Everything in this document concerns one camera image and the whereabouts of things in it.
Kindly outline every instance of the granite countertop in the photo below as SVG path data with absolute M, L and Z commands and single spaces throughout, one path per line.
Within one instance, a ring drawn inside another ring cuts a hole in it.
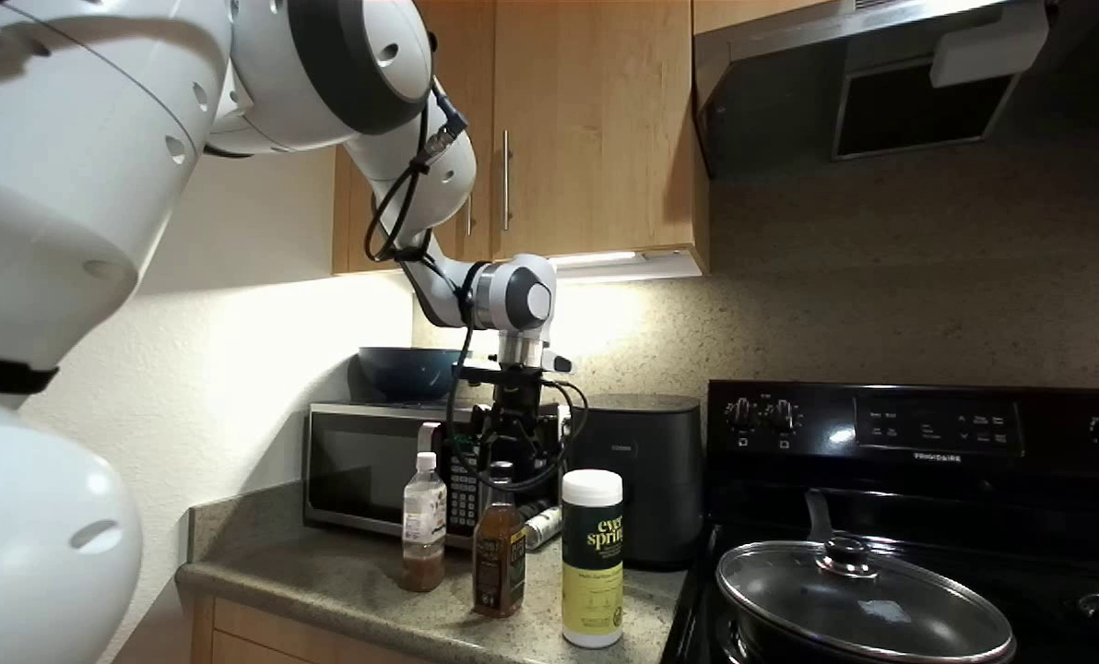
M 649 664 L 665 652 L 687 582 L 681 572 L 625 572 L 624 637 L 607 648 L 574 648 L 561 637 L 555 542 L 526 556 L 518 613 L 484 620 L 473 616 L 473 568 L 463 554 L 446 556 L 446 580 L 430 594 L 409 594 L 397 585 L 397 542 L 303 529 L 297 513 L 282 504 L 254 509 L 254 502 L 270 504 L 261 494 L 245 504 L 191 513 L 191 561 L 176 572 L 184 590 L 245 600 L 425 660 Z

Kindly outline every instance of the backsplash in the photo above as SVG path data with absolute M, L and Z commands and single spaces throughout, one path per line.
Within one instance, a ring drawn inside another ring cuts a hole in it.
M 710 277 L 565 284 L 602 390 L 1099 385 L 1099 129 L 714 182 Z

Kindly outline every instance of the wall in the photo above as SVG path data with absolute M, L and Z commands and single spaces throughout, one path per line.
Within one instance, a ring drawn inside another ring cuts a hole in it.
M 586 390 L 1099 386 L 1099 129 L 714 182 L 710 277 L 565 284 Z
M 145 288 L 24 402 L 140 502 L 145 572 L 103 660 L 188 660 L 184 509 L 297 479 L 303 402 L 342 397 L 340 366 L 362 342 L 409 339 L 400 281 L 328 277 L 328 220 L 330 150 L 206 159 Z

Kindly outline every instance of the cooking pot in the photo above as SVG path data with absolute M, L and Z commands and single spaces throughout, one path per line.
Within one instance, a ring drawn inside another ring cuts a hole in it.
M 811 538 L 743 542 L 719 556 L 714 582 L 736 610 L 730 660 L 802 664 L 1005 664 L 1005 616 L 930 568 L 869 554 L 833 530 L 806 489 Z

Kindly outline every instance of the pot lid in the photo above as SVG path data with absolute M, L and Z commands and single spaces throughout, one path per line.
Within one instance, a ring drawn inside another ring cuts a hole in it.
M 853 660 L 1011 660 L 1005 616 L 969 585 L 894 556 L 827 556 L 822 542 L 743 542 L 719 561 L 736 613 Z

